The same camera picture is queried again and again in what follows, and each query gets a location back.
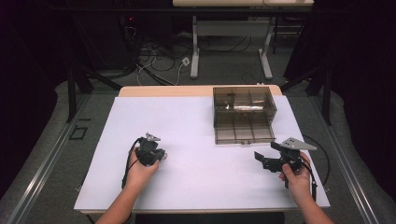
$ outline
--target tabletop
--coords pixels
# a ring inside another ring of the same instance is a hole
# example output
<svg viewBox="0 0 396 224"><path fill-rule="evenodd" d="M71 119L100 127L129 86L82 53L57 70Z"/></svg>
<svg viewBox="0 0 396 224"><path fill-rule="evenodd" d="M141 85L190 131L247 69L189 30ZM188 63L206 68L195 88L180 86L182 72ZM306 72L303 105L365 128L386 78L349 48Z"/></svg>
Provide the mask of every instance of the tabletop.
<svg viewBox="0 0 396 224"><path fill-rule="evenodd" d="M121 191L127 153L146 132L161 138L168 154L134 204L135 213L269 212L297 209L278 179L262 169L254 151L279 158L269 144L216 145L213 87L125 87L115 98L87 177L75 204L82 213L103 213ZM286 96L274 91L277 142L304 140ZM329 207L318 182L317 203Z"/></svg>
<svg viewBox="0 0 396 224"><path fill-rule="evenodd" d="M309 7L313 0L173 0L175 7Z"/></svg>

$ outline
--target white desk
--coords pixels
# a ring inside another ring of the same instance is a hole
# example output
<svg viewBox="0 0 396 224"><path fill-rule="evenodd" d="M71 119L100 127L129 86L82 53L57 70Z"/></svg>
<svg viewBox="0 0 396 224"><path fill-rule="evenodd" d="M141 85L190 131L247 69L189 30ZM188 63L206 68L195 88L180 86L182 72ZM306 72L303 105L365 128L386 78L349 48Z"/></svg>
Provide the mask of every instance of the white desk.
<svg viewBox="0 0 396 224"><path fill-rule="evenodd" d="M218 213L296 209L279 174L262 169L254 151L279 158L269 144L216 145L211 86L129 87L120 92L75 204L82 213L103 213L121 191L127 153L146 132L161 137L168 157L134 205L136 213ZM303 140L288 100L271 86L278 141ZM318 182L318 205L329 201Z"/></svg>
<svg viewBox="0 0 396 224"><path fill-rule="evenodd" d="M175 7L288 7L300 9L312 7L313 4L313 0L173 0ZM267 52L273 30L272 18L269 18L268 21L198 21L193 16L191 78L198 77L198 35L250 35L265 36L262 49L259 49L259 57L265 78L272 79Z"/></svg>

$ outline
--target brown translucent container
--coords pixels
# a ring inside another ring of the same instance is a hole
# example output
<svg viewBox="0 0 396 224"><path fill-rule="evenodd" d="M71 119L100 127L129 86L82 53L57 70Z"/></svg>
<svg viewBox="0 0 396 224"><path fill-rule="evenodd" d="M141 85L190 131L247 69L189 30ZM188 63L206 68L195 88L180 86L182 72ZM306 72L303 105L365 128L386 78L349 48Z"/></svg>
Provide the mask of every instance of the brown translucent container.
<svg viewBox="0 0 396 224"><path fill-rule="evenodd" d="M275 140L276 114L268 87L213 88L216 144L268 143Z"/></svg>

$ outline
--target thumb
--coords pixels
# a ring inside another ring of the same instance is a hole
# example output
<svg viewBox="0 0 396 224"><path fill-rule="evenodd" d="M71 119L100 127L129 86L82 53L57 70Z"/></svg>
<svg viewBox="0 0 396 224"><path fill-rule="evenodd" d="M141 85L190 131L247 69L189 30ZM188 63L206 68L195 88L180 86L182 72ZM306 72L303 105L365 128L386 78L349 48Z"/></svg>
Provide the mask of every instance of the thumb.
<svg viewBox="0 0 396 224"><path fill-rule="evenodd" d="M154 164L152 164L149 169L151 170L151 172L156 172L158 170L158 168L160 167L160 161L156 160L154 162Z"/></svg>
<svg viewBox="0 0 396 224"><path fill-rule="evenodd" d="M283 174L285 174L286 178L289 181L291 181L296 177L294 175L294 172L291 170L290 166L287 163L282 165L282 170L283 170Z"/></svg>

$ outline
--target forearm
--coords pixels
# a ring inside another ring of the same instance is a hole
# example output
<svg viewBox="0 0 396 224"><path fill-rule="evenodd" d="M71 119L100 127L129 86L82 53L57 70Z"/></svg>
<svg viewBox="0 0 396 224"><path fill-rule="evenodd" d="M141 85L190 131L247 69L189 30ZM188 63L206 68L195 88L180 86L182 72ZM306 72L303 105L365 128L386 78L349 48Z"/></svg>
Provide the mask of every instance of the forearm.
<svg viewBox="0 0 396 224"><path fill-rule="evenodd" d="M330 224L332 220L323 212L312 198L298 203L306 224Z"/></svg>
<svg viewBox="0 0 396 224"><path fill-rule="evenodd" d="M131 215L137 196L138 193L135 190L123 189L96 223L124 223Z"/></svg>

